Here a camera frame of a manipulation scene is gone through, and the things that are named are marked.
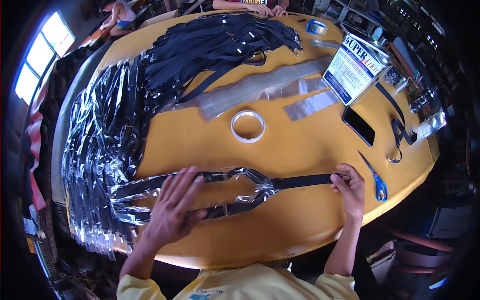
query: oval table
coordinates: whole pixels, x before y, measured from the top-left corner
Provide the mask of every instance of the oval table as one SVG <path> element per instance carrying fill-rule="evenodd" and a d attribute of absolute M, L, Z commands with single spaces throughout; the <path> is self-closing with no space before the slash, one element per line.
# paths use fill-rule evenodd
<path fill-rule="evenodd" d="M 166 20 L 120 38 L 105 54 L 96 73 L 119 60 L 132 59 L 150 48 L 167 28 L 202 14 Z M 297 21 L 311 18 L 308 15 L 273 18 L 300 33 L 304 51 L 299 52 L 298 57 L 283 46 L 267 53 L 264 66 L 239 66 L 213 83 L 207 91 L 251 74 L 272 71 L 282 65 L 297 64 L 328 53 L 334 55 L 336 50 L 314 48 L 308 39 L 341 43 L 340 29 L 330 21 L 318 18 L 327 24 L 327 34 L 306 33 L 307 22 Z M 197 86 L 208 74 L 205 72 L 198 76 L 192 87 Z M 383 83 L 383 86 L 402 109 L 407 131 L 417 128 L 419 118 L 409 110 L 407 93 L 396 93 L 390 84 Z M 403 140 L 402 161 L 398 164 L 388 162 L 387 157 L 399 157 L 390 125 L 392 116 L 397 116 L 397 112 L 376 88 L 354 105 L 356 112 L 376 132 L 373 147 L 368 147 L 342 122 L 345 107 L 340 102 L 299 121 L 290 121 L 283 107 L 319 92 L 245 103 L 208 123 L 200 117 L 197 108 L 157 114 L 151 121 L 144 158 L 136 178 L 169 173 L 192 165 L 200 170 L 248 167 L 269 177 L 284 178 L 331 173 L 336 165 L 345 162 L 353 165 L 365 178 L 365 225 L 397 205 L 425 180 L 438 157 L 436 140 L 419 136 L 413 145 Z M 258 112 L 267 125 L 263 137 L 253 144 L 237 141 L 230 129 L 232 117 L 244 109 Z M 388 201 L 378 202 L 375 199 L 375 182 L 357 150 L 365 155 L 385 181 Z M 205 188 L 195 208 L 218 204 L 222 199 L 231 200 L 238 191 L 252 191 L 248 180 L 214 185 Z M 146 199 L 136 205 L 151 208 L 153 203 L 154 199 Z M 162 248 L 156 259 L 199 269 L 241 267 L 255 262 L 285 259 L 333 242 L 338 238 L 344 221 L 341 196 L 328 185 L 284 190 L 249 212 L 200 222 L 189 236 Z"/>

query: red shirt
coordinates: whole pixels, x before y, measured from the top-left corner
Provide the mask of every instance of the red shirt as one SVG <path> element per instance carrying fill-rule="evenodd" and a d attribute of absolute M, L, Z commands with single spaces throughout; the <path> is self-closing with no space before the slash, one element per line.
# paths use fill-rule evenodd
<path fill-rule="evenodd" d="M 273 8 L 273 0 L 228 0 L 229 2 L 241 2 L 251 4 L 265 4 L 268 8 Z"/>

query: scissors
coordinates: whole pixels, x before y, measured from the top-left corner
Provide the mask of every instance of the scissors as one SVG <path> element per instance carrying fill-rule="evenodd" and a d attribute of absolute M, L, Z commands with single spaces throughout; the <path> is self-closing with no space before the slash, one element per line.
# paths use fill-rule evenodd
<path fill-rule="evenodd" d="M 360 153 L 360 151 L 359 151 L 359 154 L 360 154 L 361 158 L 363 158 L 363 161 L 365 161 L 365 163 L 367 164 L 370 171 L 372 172 L 373 179 L 375 179 L 375 183 L 377 185 L 376 186 L 377 201 L 384 201 L 384 202 L 387 201 L 387 198 L 388 198 L 387 185 L 385 184 L 385 182 L 382 179 L 380 179 L 380 176 L 378 176 L 378 173 L 375 172 L 375 170 L 372 168 L 372 165 L 368 162 L 368 160 L 365 158 L 365 156 L 363 156 L 363 154 Z"/>

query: yellow shirt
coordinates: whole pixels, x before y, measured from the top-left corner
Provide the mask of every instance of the yellow shirt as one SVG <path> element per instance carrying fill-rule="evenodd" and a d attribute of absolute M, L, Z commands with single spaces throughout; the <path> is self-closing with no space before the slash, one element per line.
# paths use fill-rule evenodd
<path fill-rule="evenodd" d="M 358 300 L 353 277 L 322 274 L 315 285 L 296 278 L 291 272 L 253 264 L 241 269 L 202 270 L 174 300 Z M 118 300 L 153 300 L 165 297 L 151 279 L 125 275 L 117 289 Z"/>

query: hand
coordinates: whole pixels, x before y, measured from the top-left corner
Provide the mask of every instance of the hand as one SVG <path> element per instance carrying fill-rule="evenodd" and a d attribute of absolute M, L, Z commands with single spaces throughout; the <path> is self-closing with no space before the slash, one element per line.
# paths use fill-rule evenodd
<path fill-rule="evenodd" d="M 335 192 L 340 191 L 342 193 L 343 209 L 347 216 L 351 216 L 361 222 L 363 219 L 363 208 L 365 206 L 365 180 L 351 165 L 340 164 L 336 168 L 344 169 L 345 171 L 338 171 L 338 173 L 348 175 L 350 181 L 345 182 L 340 176 L 333 173 L 330 175 L 330 179 L 333 182 L 330 184 L 330 187 L 333 188 Z"/>
<path fill-rule="evenodd" d="M 197 210 L 185 218 L 204 181 L 201 176 L 195 178 L 196 174 L 196 167 L 183 168 L 163 182 L 150 222 L 139 241 L 148 253 L 157 253 L 163 246 L 186 237 L 206 216 L 205 210 Z"/>
<path fill-rule="evenodd" d="M 287 9 L 281 5 L 277 5 L 272 9 L 273 15 L 281 17 L 282 15 L 288 16 Z"/>
<path fill-rule="evenodd" d="M 249 11 L 253 11 L 253 12 L 258 12 L 259 14 L 261 15 L 264 15 L 264 16 L 273 16 L 273 12 L 271 9 L 268 8 L 268 6 L 266 6 L 265 4 L 246 4 L 245 5 L 246 8 L 249 10 Z"/>

